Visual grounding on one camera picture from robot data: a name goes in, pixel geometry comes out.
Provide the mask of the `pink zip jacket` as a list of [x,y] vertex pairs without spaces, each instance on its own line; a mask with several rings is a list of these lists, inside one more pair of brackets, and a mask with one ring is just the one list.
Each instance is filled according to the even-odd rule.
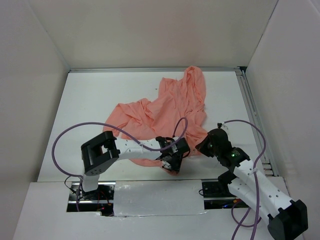
[[190,66],[180,80],[163,78],[156,100],[142,98],[137,102],[117,104],[106,123],[123,129],[138,140],[178,137],[185,132],[190,156],[198,156],[196,145],[207,136],[202,127],[207,117],[205,99],[203,72],[199,67]]

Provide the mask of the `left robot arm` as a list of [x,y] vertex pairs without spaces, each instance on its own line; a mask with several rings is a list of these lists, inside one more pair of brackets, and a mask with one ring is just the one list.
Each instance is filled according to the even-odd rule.
[[96,200],[100,193],[99,177],[120,160],[160,161],[161,167],[178,173],[184,156],[191,149],[182,138],[157,136],[148,140],[116,138],[112,131],[103,132],[81,146],[83,177],[80,194],[83,200]]

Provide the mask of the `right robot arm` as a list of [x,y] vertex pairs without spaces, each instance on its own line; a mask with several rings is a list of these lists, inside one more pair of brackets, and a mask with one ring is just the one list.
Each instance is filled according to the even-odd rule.
[[273,239],[294,240],[308,229],[307,206],[276,187],[241,148],[232,146],[223,129],[208,132],[195,148],[228,169],[218,178],[220,194],[232,194],[258,211]]

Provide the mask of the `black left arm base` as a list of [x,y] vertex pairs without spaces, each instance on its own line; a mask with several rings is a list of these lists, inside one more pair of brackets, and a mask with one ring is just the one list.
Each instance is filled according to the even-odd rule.
[[69,197],[66,211],[97,212],[104,217],[114,216],[114,193],[116,183],[105,181],[98,183],[98,189],[90,193],[83,193],[78,182],[72,182],[68,187]]

